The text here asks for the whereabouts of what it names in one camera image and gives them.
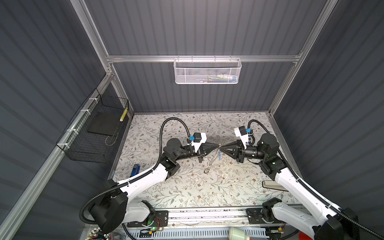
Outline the perforated metal ring disc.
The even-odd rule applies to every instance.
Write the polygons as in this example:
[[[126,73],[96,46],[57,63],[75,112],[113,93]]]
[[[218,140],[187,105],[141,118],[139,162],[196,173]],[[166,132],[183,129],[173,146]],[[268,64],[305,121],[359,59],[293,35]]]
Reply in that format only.
[[[204,169],[204,174],[208,174],[210,172],[211,168],[213,167],[214,162],[216,160],[219,160],[218,159],[219,150],[220,150],[220,147],[216,149],[214,156],[208,161],[207,167]]]

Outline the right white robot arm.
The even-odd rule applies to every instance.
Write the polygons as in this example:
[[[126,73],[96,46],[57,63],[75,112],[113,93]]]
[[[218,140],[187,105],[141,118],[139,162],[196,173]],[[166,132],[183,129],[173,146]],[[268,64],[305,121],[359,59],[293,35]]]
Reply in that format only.
[[[278,156],[280,145],[274,135],[263,134],[256,146],[247,145],[247,139],[243,136],[241,140],[222,146],[222,153],[238,162],[246,158],[259,159],[263,173],[284,187],[309,211],[305,214],[278,198],[272,198],[263,203],[265,222],[285,222],[313,240],[360,239],[358,216],[351,209],[341,210],[299,178],[287,161]]]

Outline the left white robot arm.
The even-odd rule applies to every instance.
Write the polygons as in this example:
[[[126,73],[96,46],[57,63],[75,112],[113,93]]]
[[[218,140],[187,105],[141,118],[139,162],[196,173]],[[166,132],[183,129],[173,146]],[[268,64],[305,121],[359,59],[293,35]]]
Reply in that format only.
[[[219,147],[215,143],[189,141],[182,146],[179,139],[170,139],[163,148],[157,167],[139,173],[126,180],[106,184],[111,191],[103,193],[89,205],[89,212],[104,234],[114,231],[125,223],[137,223],[140,227],[150,226],[155,221],[156,210],[148,201],[132,203],[140,193],[157,183],[172,177],[180,168],[179,160],[197,157],[201,163],[204,157]]]

